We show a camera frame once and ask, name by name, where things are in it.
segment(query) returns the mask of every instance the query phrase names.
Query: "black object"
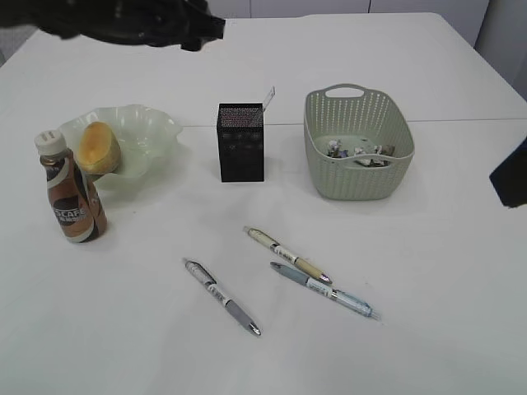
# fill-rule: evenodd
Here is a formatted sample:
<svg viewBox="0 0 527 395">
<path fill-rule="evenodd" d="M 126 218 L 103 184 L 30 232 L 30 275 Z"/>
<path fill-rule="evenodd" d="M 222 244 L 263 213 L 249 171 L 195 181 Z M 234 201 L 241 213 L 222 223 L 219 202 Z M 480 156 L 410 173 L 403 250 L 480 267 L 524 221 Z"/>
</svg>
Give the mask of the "black object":
<svg viewBox="0 0 527 395">
<path fill-rule="evenodd" d="M 220 104 L 217 146 L 223 183 L 264 181 L 262 105 Z"/>
<path fill-rule="evenodd" d="M 225 20 L 205 0 L 0 0 L 0 27 L 35 25 L 63 39 L 199 51 L 223 38 Z"/>
<path fill-rule="evenodd" d="M 491 182 L 503 206 L 527 203 L 527 138 L 491 174 Z"/>
</svg>

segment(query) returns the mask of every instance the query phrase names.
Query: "bread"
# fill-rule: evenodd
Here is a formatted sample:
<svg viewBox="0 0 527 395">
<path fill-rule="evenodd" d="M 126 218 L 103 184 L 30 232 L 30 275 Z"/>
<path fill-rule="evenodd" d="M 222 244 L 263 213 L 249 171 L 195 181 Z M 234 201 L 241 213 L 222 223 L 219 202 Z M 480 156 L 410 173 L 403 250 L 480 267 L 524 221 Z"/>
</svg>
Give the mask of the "bread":
<svg viewBox="0 0 527 395">
<path fill-rule="evenodd" d="M 106 174 L 117 168 L 121 148 L 110 126 L 104 122 L 88 125 L 77 151 L 77 163 L 88 174 Z"/>
</svg>

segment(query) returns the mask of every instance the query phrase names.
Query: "black mesh container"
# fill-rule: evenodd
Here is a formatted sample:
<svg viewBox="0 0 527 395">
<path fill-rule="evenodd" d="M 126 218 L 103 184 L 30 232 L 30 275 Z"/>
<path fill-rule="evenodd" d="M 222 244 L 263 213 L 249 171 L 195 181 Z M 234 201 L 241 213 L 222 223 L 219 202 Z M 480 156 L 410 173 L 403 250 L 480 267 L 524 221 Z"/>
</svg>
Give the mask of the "black mesh container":
<svg viewBox="0 0 527 395">
<path fill-rule="evenodd" d="M 264 181 L 262 105 L 220 104 L 217 146 L 223 183 Z"/>
</svg>

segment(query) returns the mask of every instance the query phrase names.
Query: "white bottle cap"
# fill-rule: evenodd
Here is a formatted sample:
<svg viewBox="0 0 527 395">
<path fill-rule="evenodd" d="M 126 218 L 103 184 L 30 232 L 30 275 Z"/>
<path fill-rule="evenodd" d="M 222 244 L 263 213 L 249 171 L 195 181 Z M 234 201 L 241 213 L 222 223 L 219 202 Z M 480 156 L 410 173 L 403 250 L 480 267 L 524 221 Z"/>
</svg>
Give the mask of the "white bottle cap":
<svg viewBox="0 0 527 395">
<path fill-rule="evenodd" d="M 63 134 L 57 130 L 39 134 L 35 137 L 35 145 L 41 156 L 55 156 L 68 148 Z"/>
</svg>

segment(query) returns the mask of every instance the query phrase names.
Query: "plastic basket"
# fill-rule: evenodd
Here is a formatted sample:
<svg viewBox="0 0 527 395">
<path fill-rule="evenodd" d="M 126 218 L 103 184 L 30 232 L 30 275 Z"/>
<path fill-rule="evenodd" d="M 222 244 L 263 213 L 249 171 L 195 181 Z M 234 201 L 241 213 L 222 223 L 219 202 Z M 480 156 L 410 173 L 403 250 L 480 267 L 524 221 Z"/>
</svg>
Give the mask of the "plastic basket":
<svg viewBox="0 0 527 395">
<path fill-rule="evenodd" d="M 352 88 L 360 97 L 329 97 L 328 91 Z M 388 197 L 400 184 L 413 157 L 412 134 L 394 101 L 381 91 L 339 84 L 305 98 L 305 153 L 311 179 L 330 199 L 374 200 Z M 362 145 L 391 145 L 394 156 L 377 154 L 342 159 L 327 156 L 327 141 L 346 139 Z M 357 159 L 387 160 L 385 167 L 364 167 Z"/>
</svg>

